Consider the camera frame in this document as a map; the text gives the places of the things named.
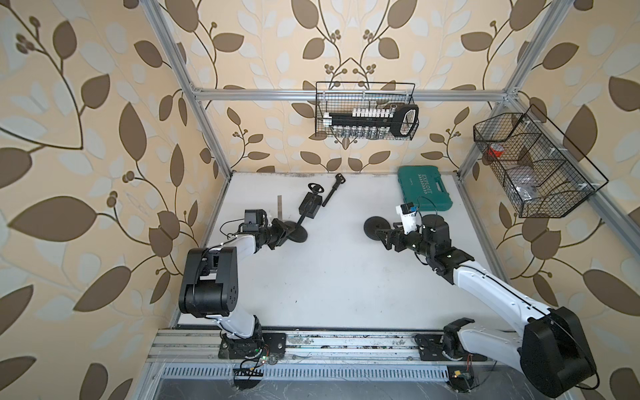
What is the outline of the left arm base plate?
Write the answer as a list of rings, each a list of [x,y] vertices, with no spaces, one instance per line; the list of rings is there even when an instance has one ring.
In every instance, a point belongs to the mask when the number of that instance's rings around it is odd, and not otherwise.
[[[269,362],[282,359],[286,352],[287,335],[285,333],[262,333],[248,339],[231,338],[221,335],[218,357],[227,360],[254,360],[266,358]]]

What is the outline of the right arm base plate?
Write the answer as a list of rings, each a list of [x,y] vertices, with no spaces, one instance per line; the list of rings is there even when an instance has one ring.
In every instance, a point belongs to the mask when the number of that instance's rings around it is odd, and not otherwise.
[[[465,362],[468,359],[484,362],[488,360],[483,355],[469,353],[464,350],[460,341],[451,334],[419,333],[413,339],[418,347],[420,359],[425,362]]]

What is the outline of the black mic stand rod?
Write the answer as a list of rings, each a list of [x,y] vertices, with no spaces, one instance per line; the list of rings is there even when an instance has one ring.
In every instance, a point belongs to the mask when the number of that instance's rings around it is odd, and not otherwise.
[[[308,189],[309,192],[298,209],[300,217],[296,222],[296,229],[294,231],[300,243],[305,242],[308,238],[308,232],[303,227],[303,221],[306,218],[314,219],[323,203],[322,194],[324,193],[324,188],[322,185],[310,183]]]

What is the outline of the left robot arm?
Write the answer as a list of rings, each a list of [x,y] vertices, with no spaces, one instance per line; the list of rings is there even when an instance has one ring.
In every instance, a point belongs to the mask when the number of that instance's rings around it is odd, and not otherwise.
[[[258,318],[238,305],[239,262],[262,247],[282,246],[294,233],[296,223],[268,220],[262,209],[250,209],[236,233],[227,241],[189,250],[178,295],[182,314],[212,320],[234,340],[259,340]]]

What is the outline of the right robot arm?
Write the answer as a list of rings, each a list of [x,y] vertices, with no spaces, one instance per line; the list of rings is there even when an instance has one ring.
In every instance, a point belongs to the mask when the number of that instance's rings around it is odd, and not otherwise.
[[[430,214],[395,224],[374,217],[366,221],[364,231],[387,250],[411,251],[421,264],[475,296],[511,328],[485,328],[472,318],[459,318],[443,329],[440,347],[445,358],[484,356],[519,371],[549,398],[571,388],[585,389],[583,381],[599,376],[579,317],[568,308],[551,308],[526,296],[455,248],[443,217]]]

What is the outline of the black round base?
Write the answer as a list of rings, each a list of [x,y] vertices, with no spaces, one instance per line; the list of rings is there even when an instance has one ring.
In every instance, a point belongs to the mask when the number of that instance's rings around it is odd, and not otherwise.
[[[388,232],[391,230],[391,224],[385,218],[373,216],[365,221],[363,230],[368,238],[381,242],[386,238]]]
[[[308,232],[300,224],[294,221],[286,221],[285,224],[290,229],[287,239],[294,243],[305,243],[308,240]]]

